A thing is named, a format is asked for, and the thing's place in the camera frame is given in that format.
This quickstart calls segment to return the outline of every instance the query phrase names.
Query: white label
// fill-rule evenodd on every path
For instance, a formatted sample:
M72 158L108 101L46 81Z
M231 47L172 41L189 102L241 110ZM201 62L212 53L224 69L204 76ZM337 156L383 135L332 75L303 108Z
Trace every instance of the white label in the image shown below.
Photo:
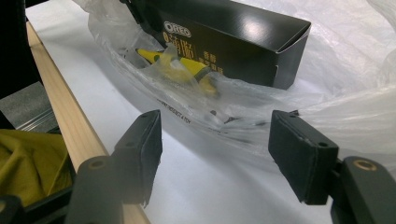
M171 34L178 34L178 35L184 35L186 37L191 37L191 33L189 29L181 25L177 25L170 21L165 21L163 23L163 26L165 27L165 30Z

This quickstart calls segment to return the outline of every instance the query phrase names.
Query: wooden board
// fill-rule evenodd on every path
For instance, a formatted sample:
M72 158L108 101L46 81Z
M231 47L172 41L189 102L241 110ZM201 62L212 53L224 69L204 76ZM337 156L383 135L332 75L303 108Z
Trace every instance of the wooden board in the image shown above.
M29 46L64 137L70 158L77 171L85 160L107 155L107 151L37 36L33 26L30 22L27 22L26 25ZM149 223L140 205L125 204L123 206L123 214L124 223Z

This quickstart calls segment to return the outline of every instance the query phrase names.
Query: cardboard box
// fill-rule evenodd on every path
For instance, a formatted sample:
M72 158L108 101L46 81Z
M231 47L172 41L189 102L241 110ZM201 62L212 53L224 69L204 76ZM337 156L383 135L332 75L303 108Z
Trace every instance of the cardboard box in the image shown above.
M311 22L229 0L124 2L143 30L229 78L287 89Z

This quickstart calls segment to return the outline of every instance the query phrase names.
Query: white surface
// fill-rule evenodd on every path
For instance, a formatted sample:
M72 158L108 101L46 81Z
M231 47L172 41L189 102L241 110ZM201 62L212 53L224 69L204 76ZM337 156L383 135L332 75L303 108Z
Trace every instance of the white surface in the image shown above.
M111 153L141 113L162 106L124 81L71 0L28 8L53 61ZM163 155L145 209L151 223L332 223L329 206L300 204L271 161L224 146L162 112Z

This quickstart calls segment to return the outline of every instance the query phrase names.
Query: clear plastic wrap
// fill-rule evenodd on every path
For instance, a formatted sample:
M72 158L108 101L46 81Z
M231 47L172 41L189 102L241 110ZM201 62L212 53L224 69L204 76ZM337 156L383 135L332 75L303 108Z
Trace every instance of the clear plastic wrap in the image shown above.
M302 118L341 147L396 167L396 4L391 0L239 0L312 22L294 84L287 90L247 84L209 73L208 95L169 45L153 65L135 49L163 50L143 32L119 0L74 0L90 13L89 28L114 66L132 85L181 122L250 153L267 150L274 109L298 110Z

